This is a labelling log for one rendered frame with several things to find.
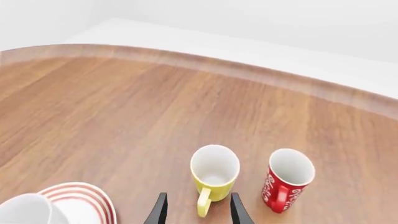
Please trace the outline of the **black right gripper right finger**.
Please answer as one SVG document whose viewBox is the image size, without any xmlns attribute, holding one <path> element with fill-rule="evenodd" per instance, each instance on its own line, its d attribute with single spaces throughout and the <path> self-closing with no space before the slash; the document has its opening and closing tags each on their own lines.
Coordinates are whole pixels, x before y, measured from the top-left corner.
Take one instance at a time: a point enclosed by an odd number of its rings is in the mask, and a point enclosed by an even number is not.
<svg viewBox="0 0 398 224">
<path fill-rule="evenodd" d="M 231 193 L 230 211 L 233 224 L 254 224 L 236 192 Z"/>
</svg>

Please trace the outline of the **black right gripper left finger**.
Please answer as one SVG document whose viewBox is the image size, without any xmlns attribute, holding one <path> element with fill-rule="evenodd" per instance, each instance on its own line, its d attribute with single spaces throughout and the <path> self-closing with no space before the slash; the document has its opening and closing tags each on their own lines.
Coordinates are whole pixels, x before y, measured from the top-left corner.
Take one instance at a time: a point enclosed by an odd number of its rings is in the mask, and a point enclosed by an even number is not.
<svg viewBox="0 0 398 224">
<path fill-rule="evenodd" d="M 168 210 L 167 193 L 161 192 L 150 212 L 149 216 L 143 224 L 165 224 Z"/>
</svg>

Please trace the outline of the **yellow and white mug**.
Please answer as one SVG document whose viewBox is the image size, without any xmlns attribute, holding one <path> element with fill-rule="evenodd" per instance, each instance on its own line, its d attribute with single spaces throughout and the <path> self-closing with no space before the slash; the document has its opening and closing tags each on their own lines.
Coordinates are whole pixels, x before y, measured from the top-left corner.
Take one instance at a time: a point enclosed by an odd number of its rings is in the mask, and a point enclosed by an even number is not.
<svg viewBox="0 0 398 224">
<path fill-rule="evenodd" d="M 227 147 L 206 145 L 191 157 L 190 171 L 199 193 L 197 214 L 204 218 L 211 203 L 228 196 L 239 175 L 240 161 Z"/>
</svg>

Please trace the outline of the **red mug with white lettering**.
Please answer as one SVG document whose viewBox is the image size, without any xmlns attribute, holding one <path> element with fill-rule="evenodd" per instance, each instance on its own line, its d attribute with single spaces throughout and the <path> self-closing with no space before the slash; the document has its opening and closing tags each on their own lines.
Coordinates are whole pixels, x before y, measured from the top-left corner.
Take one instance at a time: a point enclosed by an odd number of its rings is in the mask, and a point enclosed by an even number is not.
<svg viewBox="0 0 398 224">
<path fill-rule="evenodd" d="M 294 149 L 278 149 L 269 158 L 262 199 L 273 212 L 288 210 L 315 178 L 312 161 Z"/>
</svg>

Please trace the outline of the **white plate with red rings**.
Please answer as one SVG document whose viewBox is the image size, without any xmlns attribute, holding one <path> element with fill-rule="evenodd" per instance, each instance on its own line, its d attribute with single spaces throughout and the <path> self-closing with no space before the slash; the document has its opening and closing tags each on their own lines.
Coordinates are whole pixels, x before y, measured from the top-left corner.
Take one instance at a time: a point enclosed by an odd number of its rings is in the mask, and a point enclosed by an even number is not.
<svg viewBox="0 0 398 224">
<path fill-rule="evenodd" d="M 65 182 L 43 189 L 38 194 L 59 208 L 69 224 L 118 224 L 111 199 L 93 184 Z"/>
</svg>

